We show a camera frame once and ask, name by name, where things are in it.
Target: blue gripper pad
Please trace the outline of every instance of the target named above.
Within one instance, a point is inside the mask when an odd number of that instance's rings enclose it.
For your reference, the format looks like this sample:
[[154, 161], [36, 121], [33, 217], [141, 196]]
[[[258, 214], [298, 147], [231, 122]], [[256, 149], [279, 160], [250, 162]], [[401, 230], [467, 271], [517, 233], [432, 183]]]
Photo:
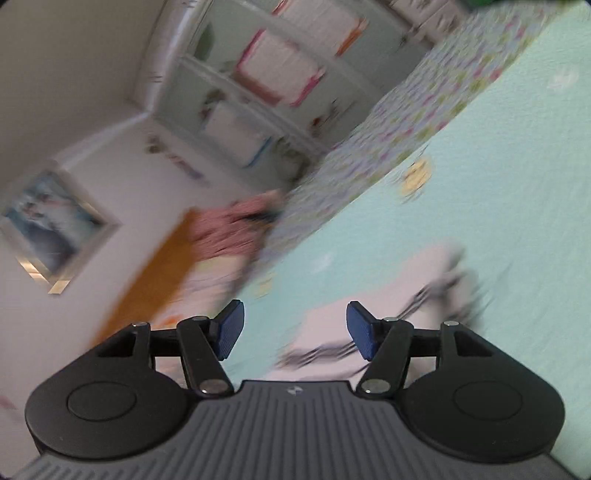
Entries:
[[232, 300], [212, 321], [216, 322], [219, 328], [214, 351], [218, 360], [225, 360], [242, 333], [244, 304], [241, 301]]
[[352, 301], [347, 305], [347, 330], [365, 360], [373, 360], [378, 351], [375, 330], [379, 322], [358, 302]]
[[204, 400], [170, 439], [130, 458], [46, 453], [13, 480], [574, 480], [546, 455], [494, 465], [458, 460], [416, 438], [387, 401], [348, 382], [245, 381]]

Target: bedspread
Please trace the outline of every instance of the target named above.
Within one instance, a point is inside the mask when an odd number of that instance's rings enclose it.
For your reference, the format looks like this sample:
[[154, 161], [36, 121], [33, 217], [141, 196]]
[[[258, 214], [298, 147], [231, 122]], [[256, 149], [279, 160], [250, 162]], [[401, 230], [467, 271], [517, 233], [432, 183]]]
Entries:
[[443, 129], [561, 10], [556, 2], [509, 3], [466, 20], [290, 193], [254, 274], [272, 266]]
[[[310, 312], [365, 301], [402, 277], [410, 255], [452, 240], [475, 273], [471, 328], [558, 390], [566, 421], [553, 455], [588, 479], [589, 31], [591, 7], [579, 2], [447, 128], [278, 262], [262, 294], [245, 288], [246, 326], [224, 364], [231, 378], [268, 374], [281, 347], [309, 329]], [[378, 315], [397, 315], [391, 308]], [[318, 343], [332, 346], [321, 336], [326, 317], [314, 319]]]

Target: logo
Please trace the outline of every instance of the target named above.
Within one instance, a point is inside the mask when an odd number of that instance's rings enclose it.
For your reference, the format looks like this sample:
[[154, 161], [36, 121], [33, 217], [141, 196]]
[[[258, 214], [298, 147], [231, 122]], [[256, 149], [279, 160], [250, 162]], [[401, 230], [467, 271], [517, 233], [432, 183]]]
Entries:
[[304, 389], [296, 385], [295, 387], [288, 388], [286, 392], [288, 392], [289, 395], [293, 395], [294, 397], [296, 397], [298, 395], [302, 395]]

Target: bed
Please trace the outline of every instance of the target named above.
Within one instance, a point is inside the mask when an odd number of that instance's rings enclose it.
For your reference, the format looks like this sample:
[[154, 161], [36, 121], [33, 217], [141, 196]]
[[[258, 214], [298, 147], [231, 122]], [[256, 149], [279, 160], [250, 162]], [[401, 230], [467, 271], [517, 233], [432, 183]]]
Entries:
[[443, 129], [561, 10], [558, 2], [507, 2], [467, 19], [290, 193], [254, 271], [272, 266]]
[[[355, 381], [363, 365], [342, 305], [363, 299], [377, 316], [396, 315], [389, 310], [403, 299], [395, 303], [392, 292], [409, 285], [403, 265], [453, 243], [477, 275], [474, 328], [558, 388], [567, 420], [554, 456], [589, 476], [590, 31], [587, 4], [501, 4], [474, 15], [387, 94], [290, 194], [250, 282], [234, 295], [246, 323], [224, 364], [232, 381]], [[132, 317], [156, 326], [153, 315], [196, 261], [169, 255], [187, 255], [187, 245], [163, 245], [102, 337]], [[172, 264], [169, 280], [150, 287], [159, 299], [150, 311], [126, 310], [144, 308], [146, 285]], [[338, 363], [338, 375], [324, 367], [308, 375], [316, 361]]]
[[[247, 317], [225, 363], [233, 381], [303, 380], [303, 364], [351, 358], [345, 311], [339, 319], [335, 305], [362, 298], [388, 314], [405, 261], [457, 242], [478, 276], [475, 330], [558, 389], [566, 423], [553, 455], [588, 478], [590, 31], [591, 7], [571, 5], [445, 128], [402, 158], [388, 153], [390, 172], [253, 279], [238, 295]], [[371, 117], [351, 138], [370, 134], [357, 149], [384, 146], [384, 127]], [[261, 339], [273, 347], [261, 350]], [[302, 361], [306, 342], [314, 355]], [[319, 355], [327, 345], [337, 350]], [[336, 378], [354, 378], [350, 367]]]

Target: white wall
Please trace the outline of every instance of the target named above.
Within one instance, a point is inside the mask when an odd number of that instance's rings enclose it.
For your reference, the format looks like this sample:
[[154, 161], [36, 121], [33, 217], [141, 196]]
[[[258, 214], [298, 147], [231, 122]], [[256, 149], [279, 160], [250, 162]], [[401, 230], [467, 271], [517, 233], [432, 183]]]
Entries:
[[[200, 187], [163, 155], [146, 154], [147, 132], [201, 170]], [[65, 163], [88, 195], [121, 223], [60, 296], [49, 296], [0, 240], [0, 394], [20, 412], [33, 388], [80, 355], [115, 300], [190, 206], [215, 207], [255, 193], [151, 119], [88, 158]], [[24, 424], [0, 409], [0, 472], [13, 475], [36, 450]]]
[[165, 0], [15, 0], [0, 9], [0, 169], [55, 124], [91, 125], [129, 96]]
[[133, 104], [114, 100], [63, 121], [56, 120], [42, 131], [28, 135], [10, 146], [0, 145], [0, 191], [18, 176], [34, 168], [40, 160], [60, 156], [62, 151], [69, 155], [69, 150], [88, 142], [97, 133], [140, 114], [141, 111]]

